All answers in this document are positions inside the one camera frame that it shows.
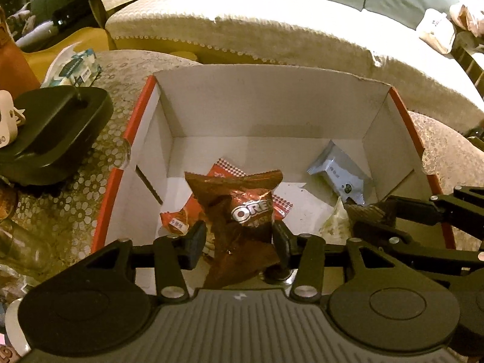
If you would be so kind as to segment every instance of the red checkered wrapper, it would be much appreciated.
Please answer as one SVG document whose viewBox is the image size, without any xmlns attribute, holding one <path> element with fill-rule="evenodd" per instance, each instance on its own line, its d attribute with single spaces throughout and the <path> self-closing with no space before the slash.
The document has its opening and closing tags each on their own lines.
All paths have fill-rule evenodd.
<svg viewBox="0 0 484 363">
<path fill-rule="evenodd" d="M 243 177 L 247 174 L 239 168 L 233 166 L 227 160 L 219 158 L 219 160 L 212 166 L 208 176 L 220 177 Z M 292 203 L 286 201 L 280 196 L 273 195 L 274 218 L 282 220 L 292 208 Z M 193 195 L 190 196 L 183 208 L 176 213 L 161 213 L 161 222 L 163 227 L 168 229 L 170 233 L 184 235 L 188 229 L 198 220 L 208 221 L 202 207 Z M 208 231 L 207 242 L 205 244 L 204 252 L 210 256 L 214 253 L 214 236 Z"/>
</svg>

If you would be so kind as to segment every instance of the sofa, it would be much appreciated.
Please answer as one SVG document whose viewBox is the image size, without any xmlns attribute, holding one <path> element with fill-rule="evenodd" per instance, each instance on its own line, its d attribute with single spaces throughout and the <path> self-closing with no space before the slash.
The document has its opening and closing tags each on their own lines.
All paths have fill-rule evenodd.
<svg viewBox="0 0 484 363">
<path fill-rule="evenodd" d="M 392 84 L 410 110 L 463 132 L 484 120 L 484 101 L 458 62 L 415 31 L 426 9 L 448 13 L 458 1 L 90 0 L 90 5 L 118 49 L 187 50 L 202 63 L 346 71 Z"/>
</svg>

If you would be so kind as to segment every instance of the oreo logo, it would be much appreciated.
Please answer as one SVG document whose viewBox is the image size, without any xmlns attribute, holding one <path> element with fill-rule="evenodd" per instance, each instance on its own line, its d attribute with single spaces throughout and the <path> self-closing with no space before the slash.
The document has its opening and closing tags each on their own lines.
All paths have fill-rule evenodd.
<svg viewBox="0 0 484 363">
<path fill-rule="evenodd" d="M 258 201 L 248 201 L 232 210 L 232 218 L 238 223 L 244 223 L 256 214 L 261 214 L 269 210 L 269 201 L 266 199 Z"/>
</svg>

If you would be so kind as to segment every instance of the gray snack packet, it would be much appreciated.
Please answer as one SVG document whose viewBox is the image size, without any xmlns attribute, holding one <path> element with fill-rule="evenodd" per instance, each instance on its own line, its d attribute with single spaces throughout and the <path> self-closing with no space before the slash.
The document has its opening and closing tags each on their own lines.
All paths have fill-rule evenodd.
<svg viewBox="0 0 484 363">
<path fill-rule="evenodd" d="M 351 198 L 357 204 L 365 204 L 373 187 L 371 178 L 333 141 L 328 143 L 307 172 L 323 177 L 343 203 Z"/>
</svg>

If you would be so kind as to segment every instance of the plastic bag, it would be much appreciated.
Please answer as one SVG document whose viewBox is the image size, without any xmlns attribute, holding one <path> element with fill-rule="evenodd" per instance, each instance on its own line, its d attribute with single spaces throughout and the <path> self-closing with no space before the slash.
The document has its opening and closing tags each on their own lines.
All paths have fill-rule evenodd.
<svg viewBox="0 0 484 363">
<path fill-rule="evenodd" d="M 323 177 L 343 202 L 351 198 L 357 204 L 365 204 L 371 194 L 372 180 L 333 141 L 328 143 L 307 172 Z"/>
<path fill-rule="evenodd" d="M 0 302 L 10 304 L 24 297 L 38 284 L 32 277 L 17 273 L 7 265 L 0 264 Z"/>
<path fill-rule="evenodd" d="M 319 230 L 319 235 L 328 244 L 346 244 L 346 240 L 352 236 L 352 227 L 341 197 L 338 198 L 330 218 Z"/>
<path fill-rule="evenodd" d="M 451 52 L 456 29 L 446 14 L 432 8 L 427 9 L 416 31 L 419 38 L 432 49 L 441 54 Z"/>
<path fill-rule="evenodd" d="M 463 30 L 470 31 L 475 37 L 484 37 L 484 7 L 475 7 L 459 2 L 451 5 L 453 22 Z"/>
<path fill-rule="evenodd" d="M 282 177 L 281 171 L 228 178 L 185 173 L 215 237 L 215 256 L 204 288 L 241 283 L 279 263 L 272 245 L 271 191 Z"/>
<path fill-rule="evenodd" d="M 213 164 L 207 176 L 243 177 L 246 176 L 246 173 L 224 158 L 219 158 L 218 161 Z M 292 203 L 273 194 L 273 207 L 274 218 L 276 220 L 282 220 L 291 210 Z M 186 234 L 188 229 L 190 229 L 198 220 L 203 220 L 206 223 L 208 222 L 207 216 L 193 195 L 190 196 L 185 206 L 183 206 L 180 211 L 175 213 L 165 212 L 161 213 L 160 216 L 163 227 L 170 231 L 170 233 L 177 235 Z M 210 223 L 207 224 L 207 241 L 203 252 L 210 257 L 214 257 L 215 255 L 215 237 L 210 229 Z"/>
<path fill-rule="evenodd" d="M 89 87 L 93 84 L 102 69 L 94 50 L 74 51 L 79 43 L 67 46 L 57 55 L 45 75 L 42 87 Z"/>
</svg>

